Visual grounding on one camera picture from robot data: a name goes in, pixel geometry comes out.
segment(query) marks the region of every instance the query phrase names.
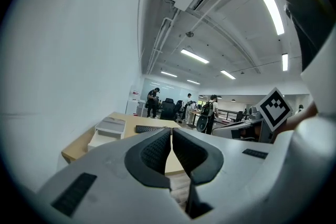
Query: ceiling light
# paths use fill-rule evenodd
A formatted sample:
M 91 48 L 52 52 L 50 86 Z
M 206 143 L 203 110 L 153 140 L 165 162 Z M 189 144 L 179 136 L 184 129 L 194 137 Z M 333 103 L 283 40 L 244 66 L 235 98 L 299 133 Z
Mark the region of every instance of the ceiling light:
M 234 76 L 230 75 L 228 72 L 226 72 L 225 70 L 222 70 L 221 73 L 223 73 L 224 75 L 228 76 L 231 79 L 236 79 Z
M 197 56 L 196 54 L 193 54 L 192 52 L 187 51 L 187 50 L 185 50 L 185 49 L 181 50 L 181 53 L 183 53 L 183 54 L 185 54 L 185 55 L 188 55 L 188 56 L 190 56 L 190 57 L 193 57 L 193 58 L 195 58 L 196 60 L 201 61 L 201 62 L 203 62 L 203 63 L 209 63 L 209 61 L 207 61 L 207 60 L 201 58 L 200 56 Z
M 284 30 L 284 27 L 283 27 L 284 25 L 282 24 L 279 9 L 278 9 L 277 4 L 275 3 L 275 0 L 264 0 L 264 2 L 273 19 L 273 23 L 274 23 L 278 36 L 282 35 L 285 32 L 285 30 Z
M 288 54 L 282 55 L 282 70 L 283 71 L 288 70 Z
M 161 71 L 161 73 L 162 73 L 162 74 L 165 74 L 165 75 L 168 75 L 168 76 L 172 76 L 172 77 L 177 78 L 177 76 L 175 76 L 175 75 L 173 75 L 173 74 L 169 74 L 169 73 L 167 73 L 167 72 L 163 72 L 163 71 Z
M 200 85 L 200 83 L 195 82 L 195 81 L 192 81 L 192 80 L 189 80 L 189 79 L 187 79 L 187 81 L 189 81 L 189 82 L 191 82 L 191 83 L 194 83 L 194 84 L 198 84 L 198 85 Z

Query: black pants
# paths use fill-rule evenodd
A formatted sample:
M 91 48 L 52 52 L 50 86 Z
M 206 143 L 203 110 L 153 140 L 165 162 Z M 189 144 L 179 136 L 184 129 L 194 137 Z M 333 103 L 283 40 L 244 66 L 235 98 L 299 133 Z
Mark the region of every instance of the black pants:
M 147 117 L 151 116 L 151 109 L 153 110 L 153 118 L 156 117 L 156 105 L 154 102 L 148 102 Z
M 184 106 L 184 111 L 183 111 L 183 115 L 182 115 L 182 120 L 184 120 L 185 119 L 185 112 L 186 112 L 186 110 L 187 110 L 187 104 Z
M 202 133 L 211 134 L 214 121 L 215 121 L 215 114 L 212 114 L 210 117 L 208 117 L 208 123 L 206 124 L 206 127 Z

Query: white pants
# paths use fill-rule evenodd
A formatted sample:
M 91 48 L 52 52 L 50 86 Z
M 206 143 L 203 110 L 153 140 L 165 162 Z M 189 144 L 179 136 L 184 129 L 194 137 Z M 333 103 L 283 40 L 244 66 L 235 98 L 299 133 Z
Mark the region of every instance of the white pants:
M 190 106 L 187 106 L 187 109 L 185 111 L 185 120 L 187 124 L 193 123 L 194 114 L 192 113 L 192 111 L 193 110 L 190 108 Z

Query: white pipe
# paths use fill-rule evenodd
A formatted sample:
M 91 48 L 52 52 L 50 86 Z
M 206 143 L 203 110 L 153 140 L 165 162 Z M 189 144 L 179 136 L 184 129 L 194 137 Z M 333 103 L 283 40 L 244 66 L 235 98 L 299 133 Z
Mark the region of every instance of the white pipe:
M 217 6 L 218 5 L 218 3 L 220 2 L 220 1 L 222 1 L 222 0 L 217 0 L 216 2 L 215 2 L 215 4 L 214 5 L 212 5 L 207 11 L 206 11 L 206 13 L 204 13 L 203 14 L 203 16 L 197 21 L 197 23 L 190 29 L 190 32 L 193 32 L 194 30 L 195 30 L 195 28 L 197 27 L 197 25 L 204 19 L 204 17 L 215 7 L 215 6 Z M 178 49 L 178 47 L 181 45 L 181 43 L 184 41 L 184 39 L 185 39 L 185 37 L 186 36 L 184 36 L 183 38 L 182 38 L 182 40 L 179 42 L 179 44 L 176 46 L 176 48 L 173 50 L 173 52 L 171 53 L 171 54 L 173 54 L 177 49 Z
M 168 28 L 168 30 L 167 30 L 167 32 L 166 32 L 164 38 L 163 38 L 163 41 L 161 42 L 159 51 L 162 51 L 163 45 L 165 44 L 165 42 L 166 42 L 166 40 L 167 40 L 167 38 L 168 38 L 168 36 L 169 36 L 169 34 L 170 34 L 170 32 L 171 32 L 171 30 L 172 30 L 172 28 L 173 28 L 175 22 L 176 22 L 177 17 L 178 17 L 178 15 L 180 14 L 180 12 L 181 12 L 181 10 L 177 10 L 177 12 L 175 13 L 174 18 L 173 18 L 172 22 L 170 23 L 169 28 Z M 153 67 L 154 67 L 154 65 L 155 65 L 155 63 L 156 63 L 157 58 L 159 57 L 159 55 L 160 55 L 160 53 L 158 52 L 157 55 L 156 55 L 156 57 L 155 57 L 155 60 L 154 60 L 154 62 L 153 62 L 153 65 L 152 65 L 152 67 L 151 67 L 151 70 L 149 71 L 149 74 L 152 73 Z
M 172 22 L 173 20 L 168 18 L 168 17 L 164 17 L 163 20 L 162 20 L 162 24 L 161 24 L 161 27 L 160 27 L 160 30 L 159 32 L 157 32 L 157 36 L 156 36 L 156 39 L 155 39 L 155 43 L 154 43 L 154 46 L 153 46 L 153 49 L 152 49 L 152 53 L 151 53 L 151 56 L 150 56 L 150 59 L 149 59 L 149 64 L 148 64 L 148 67 L 147 67 L 147 72 L 149 71 L 150 69 L 150 65 L 154 59 L 154 55 L 155 55 L 155 49 L 156 49 L 156 44 L 158 43 L 158 41 L 161 39 L 162 37 L 162 33 L 163 33 L 163 25 L 164 23 L 169 20 L 170 22 Z

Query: black shirt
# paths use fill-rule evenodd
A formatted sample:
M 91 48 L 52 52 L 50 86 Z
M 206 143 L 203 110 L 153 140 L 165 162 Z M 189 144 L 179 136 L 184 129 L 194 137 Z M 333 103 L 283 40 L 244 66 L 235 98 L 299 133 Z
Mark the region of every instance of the black shirt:
M 152 97 L 156 97 L 156 92 L 154 92 L 154 90 L 151 90 L 147 95 L 148 102 L 154 102 L 154 99 L 149 99 L 148 98 L 149 95 L 152 96 Z
M 286 0 L 300 41 L 302 69 L 309 65 L 323 46 L 335 23 L 329 0 Z

